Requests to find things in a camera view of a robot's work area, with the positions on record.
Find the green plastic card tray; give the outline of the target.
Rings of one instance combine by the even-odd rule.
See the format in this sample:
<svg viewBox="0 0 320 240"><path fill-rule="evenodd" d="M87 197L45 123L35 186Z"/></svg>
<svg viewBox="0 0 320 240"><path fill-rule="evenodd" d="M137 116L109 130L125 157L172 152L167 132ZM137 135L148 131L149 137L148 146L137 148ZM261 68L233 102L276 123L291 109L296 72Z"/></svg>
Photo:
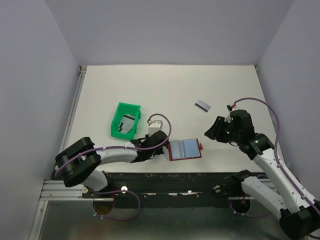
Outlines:
<svg viewBox="0 0 320 240"><path fill-rule="evenodd" d="M127 134L120 133L118 129L120 120L122 116L125 114L135 117L134 126ZM137 133L138 122L140 119L141 119L140 105L119 102L111 123L111 127L110 127L111 136L115 138L123 139L123 140L129 140L129 141L133 140L135 134Z"/></svg>

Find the white striped card back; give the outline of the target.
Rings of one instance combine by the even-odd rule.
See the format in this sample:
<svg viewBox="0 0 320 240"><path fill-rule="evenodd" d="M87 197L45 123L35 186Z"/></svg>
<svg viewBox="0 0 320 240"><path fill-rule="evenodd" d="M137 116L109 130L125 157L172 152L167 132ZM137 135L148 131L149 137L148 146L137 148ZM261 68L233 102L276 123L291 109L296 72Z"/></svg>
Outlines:
<svg viewBox="0 0 320 240"><path fill-rule="evenodd" d="M166 146L164 146L163 148L163 156L167 161L170 161L170 154L169 154L169 150Z"/></svg>

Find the red card holder wallet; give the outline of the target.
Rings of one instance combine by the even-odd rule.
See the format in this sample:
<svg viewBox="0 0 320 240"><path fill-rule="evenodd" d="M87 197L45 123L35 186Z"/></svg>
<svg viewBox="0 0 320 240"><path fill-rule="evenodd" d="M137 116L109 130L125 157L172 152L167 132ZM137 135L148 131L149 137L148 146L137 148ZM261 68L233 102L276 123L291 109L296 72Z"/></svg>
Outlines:
<svg viewBox="0 0 320 240"><path fill-rule="evenodd" d="M184 139L184 140L180 140L180 141L184 141L185 158L179 159L179 160L172 160L171 147L170 147L170 142L172 142L172 141L170 141L167 145L167 148L169 151L169 158L170 158L171 162L202 158L201 151L203 149L203 146L197 138Z"/></svg>

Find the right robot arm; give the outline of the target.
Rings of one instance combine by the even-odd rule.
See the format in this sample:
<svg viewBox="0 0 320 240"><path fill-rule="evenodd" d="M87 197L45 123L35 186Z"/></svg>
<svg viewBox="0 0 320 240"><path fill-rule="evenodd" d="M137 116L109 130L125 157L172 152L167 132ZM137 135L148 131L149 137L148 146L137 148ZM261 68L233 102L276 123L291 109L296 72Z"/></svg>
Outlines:
<svg viewBox="0 0 320 240"><path fill-rule="evenodd" d="M218 116L204 135L220 143L235 143L240 151L258 165L277 192L261 183L251 173L230 183L230 191L250 195L279 221L291 240L300 240L320 228L320 202L310 194L279 160L276 147L263 133L257 133L251 115L243 109L233 110L228 117Z"/></svg>

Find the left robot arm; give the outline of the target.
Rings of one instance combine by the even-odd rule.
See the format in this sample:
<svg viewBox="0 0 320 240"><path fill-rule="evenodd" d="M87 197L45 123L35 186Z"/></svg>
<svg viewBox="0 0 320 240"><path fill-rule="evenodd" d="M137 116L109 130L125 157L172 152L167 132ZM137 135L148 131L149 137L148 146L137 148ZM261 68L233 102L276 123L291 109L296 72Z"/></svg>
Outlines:
<svg viewBox="0 0 320 240"><path fill-rule="evenodd" d="M107 175L97 170L98 166L144 162L162 155L168 143L168 135L161 130L114 146L97 146L90 137L83 137L55 157L55 176L61 177L67 188L82 184L104 198L110 194L111 185Z"/></svg>

